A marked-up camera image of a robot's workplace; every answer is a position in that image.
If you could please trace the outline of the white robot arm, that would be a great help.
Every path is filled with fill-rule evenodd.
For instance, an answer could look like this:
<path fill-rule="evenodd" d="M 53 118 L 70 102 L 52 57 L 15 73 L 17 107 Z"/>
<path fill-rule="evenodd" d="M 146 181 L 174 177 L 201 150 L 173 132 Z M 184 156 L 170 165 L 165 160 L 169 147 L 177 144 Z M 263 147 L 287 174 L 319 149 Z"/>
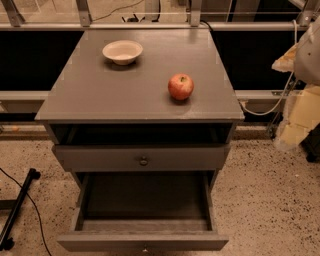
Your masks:
<path fill-rule="evenodd" d="M 306 84 L 299 93 L 289 94 L 283 120 L 277 128 L 275 147 L 289 151 L 320 124 L 320 17 L 295 45 L 274 61 L 272 68 L 293 72 L 297 80 Z"/>

